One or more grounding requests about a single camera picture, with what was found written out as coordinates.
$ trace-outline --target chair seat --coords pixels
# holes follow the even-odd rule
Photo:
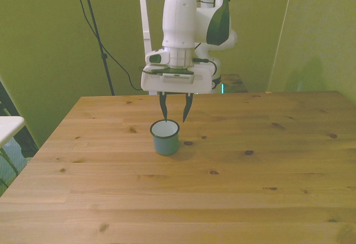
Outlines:
[[[24,127],[23,117],[0,116],[0,148],[16,135],[22,127]]]

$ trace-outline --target gripper jaw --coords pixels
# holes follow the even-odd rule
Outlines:
[[[166,121],[167,121],[167,113],[168,113],[166,100],[167,100],[168,94],[181,94],[181,93],[160,92],[160,106],[161,106],[163,117]],[[193,103],[193,93],[186,93],[185,99],[186,99],[186,104],[185,104],[184,111],[183,111],[183,122],[185,122],[185,120],[188,116],[189,110],[191,108],[191,105]]]

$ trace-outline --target wood grain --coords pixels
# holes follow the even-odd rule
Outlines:
[[[158,155],[156,96],[81,98],[0,198],[0,243],[356,243],[356,106],[199,94]]]

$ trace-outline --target microphone stand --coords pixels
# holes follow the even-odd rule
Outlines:
[[[108,80],[109,86],[110,86],[110,91],[111,91],[111,94],[112,94],[113,96],[115,96],[115,93],[114,93],[114,91],[113,91],[113,86],[112,86],[112,83],[111,83],[111,77],[110,77],[110,73],[109,73],[109,68],[108,68],[107,62],[106,62],[107,54],[104,53],[103,48],[102,48],[102,43],[101,43],[101,41],[100,41],[99,31],[98,31],[98,28],[97,28],[97,26],[96,26],[95,17],[94,17],[94,13],[93,13],[93,9],[92,9],[90,0],[87,0],[87,2],[88,2],[90,14],[91,14],[91,18],[92,18],[93,24],[94,24],[95,35],[96,35],[96,38],[98,39],[98,43],[99,43],[99,47],[100,47],[100,52],[101,52],[101,58],[102,58],[102,61],[103,61],[103,63],[104,63],[105,72],[106,72],[106,77],[107,77],[107,80]]]

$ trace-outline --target green mug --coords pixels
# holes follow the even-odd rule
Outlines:
[[[173,120],[159,120],[152,124],[155,150],[160,155],[171,155],[179,149],[179,125]]]

